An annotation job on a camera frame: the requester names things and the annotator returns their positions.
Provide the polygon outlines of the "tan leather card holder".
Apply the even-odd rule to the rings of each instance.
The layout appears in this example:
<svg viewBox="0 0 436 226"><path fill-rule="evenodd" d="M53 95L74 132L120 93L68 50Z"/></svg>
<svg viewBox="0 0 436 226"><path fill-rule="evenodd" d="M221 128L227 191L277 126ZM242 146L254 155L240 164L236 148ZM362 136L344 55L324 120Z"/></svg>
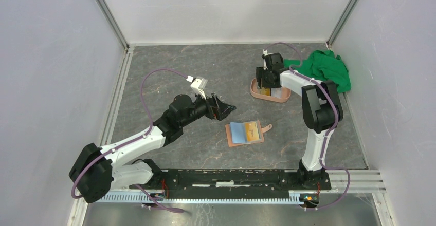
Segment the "tan leather card holder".
<svg viewBox="0 0 436 226"><path fill-rule="evenodd" d="M272 129L272 125L261 126L259 120L249 122L230 122L225 125L229 147L262 143L265 141L264 133Z"/></svg>

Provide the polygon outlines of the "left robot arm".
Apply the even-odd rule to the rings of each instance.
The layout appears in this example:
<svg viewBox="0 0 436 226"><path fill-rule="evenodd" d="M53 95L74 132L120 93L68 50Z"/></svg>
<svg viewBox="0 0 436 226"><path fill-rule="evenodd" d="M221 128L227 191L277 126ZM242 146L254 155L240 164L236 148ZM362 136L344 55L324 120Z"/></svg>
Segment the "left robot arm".
<svg viewBox="0 0 436 226"><path fill-rule="evenodd" d="M202 98L177 95L161 117L145 130L122 141L98 147L84 146L73 164L69 177L73 182L71 196L93 203L110 190L134 184L155 189L161 184L161 174L147 163L128 164L132 159L176 141L183 128L206 117L223 121L236 106L222 102L216 94Z"/></svg>

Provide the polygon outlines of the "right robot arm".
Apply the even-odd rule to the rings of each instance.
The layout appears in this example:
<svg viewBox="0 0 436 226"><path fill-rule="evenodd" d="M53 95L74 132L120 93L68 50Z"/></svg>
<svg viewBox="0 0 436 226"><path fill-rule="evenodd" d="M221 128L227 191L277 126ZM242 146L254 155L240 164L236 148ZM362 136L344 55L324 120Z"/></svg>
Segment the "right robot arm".
<svg viewBox="0 0 436 226"><path fill-rule="evenodd" d="M331 80L322 82L285 67L279 53L269 53L264 49L262 59L263 66L256 67L259 89L286 88L301 97L308 138L299 162L297 183L303 189L310 189L325 173L325 151L343 117L337 86Z"/></svg>

